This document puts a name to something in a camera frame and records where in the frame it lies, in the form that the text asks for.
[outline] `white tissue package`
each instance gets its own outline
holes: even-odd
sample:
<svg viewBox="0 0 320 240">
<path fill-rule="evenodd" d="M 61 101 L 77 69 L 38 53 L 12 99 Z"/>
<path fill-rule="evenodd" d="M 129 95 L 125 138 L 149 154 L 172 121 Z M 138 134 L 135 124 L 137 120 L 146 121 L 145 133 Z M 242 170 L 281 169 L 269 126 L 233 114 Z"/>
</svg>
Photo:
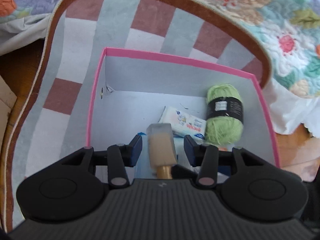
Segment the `white tissue package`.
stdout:
<svg viewBox="0 0 320 240">
<path fill-rule="evenodd" d="M 206 121 L 191 114 L 166 106 L 159 123 L 170 123 L 173 134 L 184 137 L 190 135 L 197 143 L 203 143 Z"/>
</svg>

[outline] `black yarn band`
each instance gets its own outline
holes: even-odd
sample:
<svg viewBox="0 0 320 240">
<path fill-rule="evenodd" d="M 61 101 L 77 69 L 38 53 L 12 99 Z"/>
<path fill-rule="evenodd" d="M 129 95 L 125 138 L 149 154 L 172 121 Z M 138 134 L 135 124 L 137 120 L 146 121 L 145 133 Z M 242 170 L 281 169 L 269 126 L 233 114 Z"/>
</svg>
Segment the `black yarn band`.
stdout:
<svg viewBox="0 0 320 240">
<path fill-rule="evenodd" d="M 230 116 L 243 123 L 242 102 L 233 97 L 219 97 L 208 104 L 207 120 L 217 116 Z"/>
</svg>

